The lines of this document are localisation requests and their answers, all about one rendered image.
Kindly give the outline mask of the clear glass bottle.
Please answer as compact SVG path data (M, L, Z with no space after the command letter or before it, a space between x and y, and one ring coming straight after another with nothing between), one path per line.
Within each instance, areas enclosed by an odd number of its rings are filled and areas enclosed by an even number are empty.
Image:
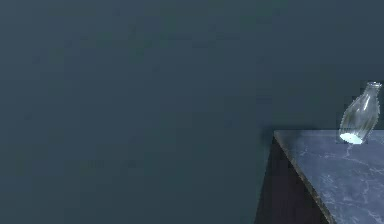
M363 144L378 123L382 84L368 82L363 93L344 111L339 127L339 137L349 144Z

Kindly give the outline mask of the dark marble-top counter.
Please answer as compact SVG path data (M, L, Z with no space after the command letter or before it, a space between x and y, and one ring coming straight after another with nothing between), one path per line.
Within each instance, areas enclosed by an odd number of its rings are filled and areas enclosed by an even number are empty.
M384 130L276 130L254 224L384 224Z

